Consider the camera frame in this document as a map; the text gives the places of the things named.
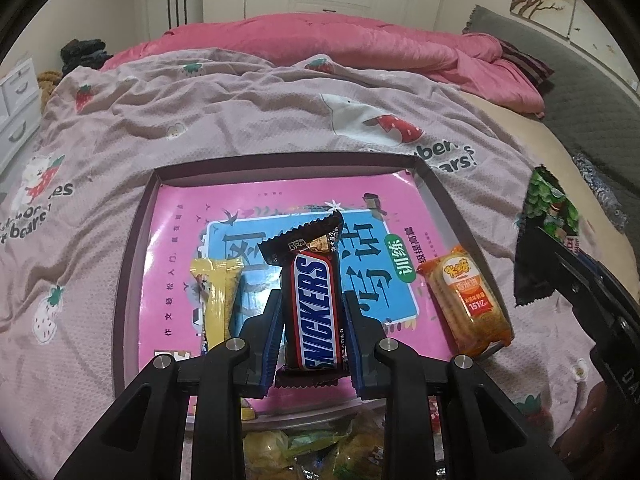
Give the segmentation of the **pile of dark clothes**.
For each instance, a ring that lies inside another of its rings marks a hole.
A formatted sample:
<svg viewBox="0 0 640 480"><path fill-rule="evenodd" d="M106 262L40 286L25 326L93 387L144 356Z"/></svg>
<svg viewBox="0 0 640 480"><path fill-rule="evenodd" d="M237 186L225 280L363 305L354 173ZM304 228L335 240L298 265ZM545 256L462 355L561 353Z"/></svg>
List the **pile of dark clothes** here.
<svg viewBox="0 0 640 480"><path fill-rule="evenodd" d="M62 47L60 55L63 62L64 75L79 66L99 70L112 57L107 53L106 43L101 39L70 40Z"/></svg>

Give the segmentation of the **green-topped clear snack bag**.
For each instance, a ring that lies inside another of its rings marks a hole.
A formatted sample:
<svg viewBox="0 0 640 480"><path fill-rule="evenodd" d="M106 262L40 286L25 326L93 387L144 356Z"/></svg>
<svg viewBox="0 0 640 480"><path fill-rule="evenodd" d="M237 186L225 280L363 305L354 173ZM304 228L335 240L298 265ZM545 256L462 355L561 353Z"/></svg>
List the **green-topped clear snack bag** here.
<svg viewBox="0 0 640 480"><path fill-rule="evenodd" d="M315 429L293 432L248 432L243 438L247 479L333 479L343 430Z"/></svg>

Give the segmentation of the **black green pea snack bag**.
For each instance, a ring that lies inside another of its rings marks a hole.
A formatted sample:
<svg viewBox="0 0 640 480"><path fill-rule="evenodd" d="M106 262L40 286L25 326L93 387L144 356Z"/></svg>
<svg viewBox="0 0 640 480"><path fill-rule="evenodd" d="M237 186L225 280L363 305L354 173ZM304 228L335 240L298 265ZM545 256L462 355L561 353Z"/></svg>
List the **black green pea snack bag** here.
<svg viewBox="0 0 640 480"><path fill-rule="evenodd" d="M579 214L559 180L538 166L518 216L514 297L518 307L551 296L559 279L558 256L579 252Z"/></svg>

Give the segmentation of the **Snickers chocolate bar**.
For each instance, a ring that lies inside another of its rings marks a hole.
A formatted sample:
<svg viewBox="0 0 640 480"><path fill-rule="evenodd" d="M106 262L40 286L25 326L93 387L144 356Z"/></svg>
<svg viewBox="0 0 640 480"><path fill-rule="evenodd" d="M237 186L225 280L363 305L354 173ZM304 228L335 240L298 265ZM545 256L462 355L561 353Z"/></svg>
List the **Snickers chocolate bar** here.
<svg viewBox="0 0 640 480"><path fill-rule="evenodd" d="M258 245L265 262L281 269L286 351L278 388L332 386L348 375L338 258L343 224L336 210Z"/></svg>

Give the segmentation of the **grey quilted headboard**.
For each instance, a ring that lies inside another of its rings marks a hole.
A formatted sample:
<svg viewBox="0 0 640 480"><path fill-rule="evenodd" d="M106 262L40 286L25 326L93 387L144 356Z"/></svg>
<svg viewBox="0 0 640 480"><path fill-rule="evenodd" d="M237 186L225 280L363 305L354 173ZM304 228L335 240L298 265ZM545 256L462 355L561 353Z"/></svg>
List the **grey quilted headboard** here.
<svg viewBox="0 0 640 480"><path fill-rule="evenodd" d="M582 154L612 188L631 226L639 223L639 105L596 66L543 32L476 6L465 29L486 32L545 62L540 87L547 127Z"/></svg>

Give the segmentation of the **pink duvet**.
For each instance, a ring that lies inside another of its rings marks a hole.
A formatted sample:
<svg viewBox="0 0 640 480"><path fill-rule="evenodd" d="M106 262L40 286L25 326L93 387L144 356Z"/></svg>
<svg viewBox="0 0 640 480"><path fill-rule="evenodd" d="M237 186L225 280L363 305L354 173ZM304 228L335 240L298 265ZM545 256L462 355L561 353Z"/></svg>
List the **pink duvet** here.
<svg viewBox="0 0 640 480"><path fill-rule="evenodd" d="M166 52L219 48L289 66L324 54L360 70L400 70L454 84L521 114L544 114L544 98L484 32L429 32L333 13L281 13L230 23L196 23L115 54L104 70Z"/></svg>

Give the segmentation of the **pink strawberry print bedsheet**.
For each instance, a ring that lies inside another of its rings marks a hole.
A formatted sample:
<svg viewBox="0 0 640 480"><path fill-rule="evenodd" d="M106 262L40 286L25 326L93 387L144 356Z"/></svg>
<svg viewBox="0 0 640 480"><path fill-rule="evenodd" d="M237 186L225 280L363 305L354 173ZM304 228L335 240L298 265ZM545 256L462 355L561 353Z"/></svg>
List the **pink strawberry print bedsheet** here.
<svg viewBox="0 0 640 480"><path fill-rule="evenodd" d="M626 282L636 263L541 122L424 77L385 70L272 67L219 50L177 51L62 83L35 159L62 166L35 211L42 226L1 247L1 430L50 479L114 398L112 328L126 239L151 172L196 160L280 153L381 153L373 131L333 122L330 96L422 130L404 146L438 175L480 244L504 299L513 287L516 217L546 162L582 218L580 241Z"/></svg>

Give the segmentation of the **clear pack seaweed pastry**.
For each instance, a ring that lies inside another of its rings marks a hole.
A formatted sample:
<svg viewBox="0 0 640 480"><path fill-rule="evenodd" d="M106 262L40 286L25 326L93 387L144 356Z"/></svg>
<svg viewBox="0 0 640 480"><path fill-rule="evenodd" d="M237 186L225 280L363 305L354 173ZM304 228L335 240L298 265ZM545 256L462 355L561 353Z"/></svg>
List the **clear pack seaweed pastry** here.
<svg viewBox="0 0 640 480"><path fill-rule="evenodd" d="M381 479L384 463L384 414L363 411L349 423L323 466L321 479Z"/></svg>

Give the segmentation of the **clear pack red candy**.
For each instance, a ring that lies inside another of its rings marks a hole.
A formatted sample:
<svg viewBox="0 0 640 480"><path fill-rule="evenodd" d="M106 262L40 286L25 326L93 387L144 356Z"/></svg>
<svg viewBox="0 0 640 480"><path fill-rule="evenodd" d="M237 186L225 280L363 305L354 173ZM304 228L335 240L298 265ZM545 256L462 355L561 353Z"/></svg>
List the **clear pack red candy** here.
<svg viewBox="0 0 640 480"><path fill-rule="evenodd" d="M434 438L434 457L436 462L441 462L445 457L444 445L442 444L442 426L440 426L439 407L436 396L428 397L430 407L431 426Z"/></svg>

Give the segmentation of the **white drawer cabinet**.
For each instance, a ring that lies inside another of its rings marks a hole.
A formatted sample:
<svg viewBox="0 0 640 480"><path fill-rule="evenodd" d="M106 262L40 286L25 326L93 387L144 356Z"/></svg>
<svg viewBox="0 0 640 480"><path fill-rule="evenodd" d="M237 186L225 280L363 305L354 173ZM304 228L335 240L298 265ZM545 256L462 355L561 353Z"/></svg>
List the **white drawer cabinet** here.
<svg viewBox="0 0 640 480"><path fill-rule="evenodd" d="M31 58L1 79L0 166L6 170L39 126L41 91Z"/></svg>

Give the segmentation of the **pink Chinese workbook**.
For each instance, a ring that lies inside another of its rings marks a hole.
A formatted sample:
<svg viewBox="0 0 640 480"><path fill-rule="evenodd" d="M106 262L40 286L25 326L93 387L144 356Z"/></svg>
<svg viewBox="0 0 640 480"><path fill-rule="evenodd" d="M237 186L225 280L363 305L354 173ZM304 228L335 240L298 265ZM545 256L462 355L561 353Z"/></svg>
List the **pink Chinese workbook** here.
<svg viewBox="0 0 640 480"><path fill-rule="evenodd" d="M282 356L307 366L330 357L335 332L328 271L380 322L387 336L422 356L446 360L454 341L418 272L454 247L433 201L407 170L376 176L157 187L150 203L136 362L168 353L195 358L236 336L271 292L290 284L302 300ZM196 259L241 263L232 310L204 320L191 271Z"/></svg>

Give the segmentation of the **blue floral fabric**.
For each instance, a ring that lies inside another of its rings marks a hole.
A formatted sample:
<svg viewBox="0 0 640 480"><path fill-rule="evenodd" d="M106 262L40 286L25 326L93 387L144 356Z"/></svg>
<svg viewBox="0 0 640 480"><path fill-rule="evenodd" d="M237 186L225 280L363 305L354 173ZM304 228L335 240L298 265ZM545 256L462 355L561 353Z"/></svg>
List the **blue floral fabric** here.
<svg viewBox="0 0 640 480"><path fill-rule="evenodd" d="M572 159L608 221L618 232L625 233L628 217L612 188L604 182L596 166L584 154L578 153Z"/></svg>

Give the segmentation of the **orange cracker pack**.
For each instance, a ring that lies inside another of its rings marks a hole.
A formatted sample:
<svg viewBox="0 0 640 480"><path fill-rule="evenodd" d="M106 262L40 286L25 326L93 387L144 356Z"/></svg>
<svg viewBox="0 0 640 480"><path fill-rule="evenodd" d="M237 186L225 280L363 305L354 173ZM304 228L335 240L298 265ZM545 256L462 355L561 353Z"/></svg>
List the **orange cracker pack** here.
<svg viewBox="0 0 640 480"><path fill-rule="evenodd" d="M461 245L419 266L460 353L481 356L492 344L508 346L511 324L471 254Z"/></svg>

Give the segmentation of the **brown knitted item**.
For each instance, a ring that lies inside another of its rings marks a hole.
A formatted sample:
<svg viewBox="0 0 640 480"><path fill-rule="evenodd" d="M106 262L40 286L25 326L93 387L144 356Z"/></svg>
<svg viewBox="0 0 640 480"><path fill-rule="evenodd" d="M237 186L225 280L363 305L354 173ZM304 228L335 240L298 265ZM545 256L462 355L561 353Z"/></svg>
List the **brown knitted item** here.
<svg viewBox="0 0 640 480"><path fill-rule="evenodd" d="M46 108L47 102L51 99L53 92L63 78L63 73L59 70L46 70L37 75L38 87L40 89L41 110Z"/></svg>

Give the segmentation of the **yellow Alpenliebe candy pack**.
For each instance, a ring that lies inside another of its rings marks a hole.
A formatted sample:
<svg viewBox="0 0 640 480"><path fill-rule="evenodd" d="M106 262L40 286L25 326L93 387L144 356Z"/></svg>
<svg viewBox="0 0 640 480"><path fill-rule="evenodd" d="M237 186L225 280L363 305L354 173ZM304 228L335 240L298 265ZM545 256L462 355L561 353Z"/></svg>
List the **yellow Alpenliebe candy pack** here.
<svg viewBox="0 0 640 480"><path fill-rule="evenodd" d="M198 258L191 262L190 272L198 282L204 301L204 340L207 350L230 338L232 309L243 269L241 258Z"/></svg>

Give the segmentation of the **dark striped pillow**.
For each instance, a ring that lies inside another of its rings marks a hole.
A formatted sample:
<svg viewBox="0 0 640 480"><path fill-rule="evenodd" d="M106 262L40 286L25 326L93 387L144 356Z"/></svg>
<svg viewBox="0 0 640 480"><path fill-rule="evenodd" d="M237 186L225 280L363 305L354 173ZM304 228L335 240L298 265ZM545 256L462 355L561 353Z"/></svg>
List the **dark striped pillow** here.
<svg viewBox="0 0 640 480"><path fill-rule="evenodd" d="M503 40L499 40L499 44L502 49L502 58L517 67L535 87L539 87L554 74L554 70L545 62L521 51L513 44Z"/></svg>

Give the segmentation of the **dark shallow cardboard box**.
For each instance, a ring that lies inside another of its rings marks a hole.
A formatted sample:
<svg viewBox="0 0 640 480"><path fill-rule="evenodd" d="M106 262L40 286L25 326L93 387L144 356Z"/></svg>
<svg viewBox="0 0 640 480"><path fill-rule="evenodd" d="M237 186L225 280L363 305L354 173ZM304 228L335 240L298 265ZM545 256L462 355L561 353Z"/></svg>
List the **dark shallow cardboard box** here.
<svg viewBox="0 0 640 480"><path fill-rule="evenodd" d="M155 169L116 299L124 388L153 358L197 358L283 292L277 363L340 360L331 300L349 295L422 356L487 358L511 321L444 180L402 155L254 155Z"/></svg>

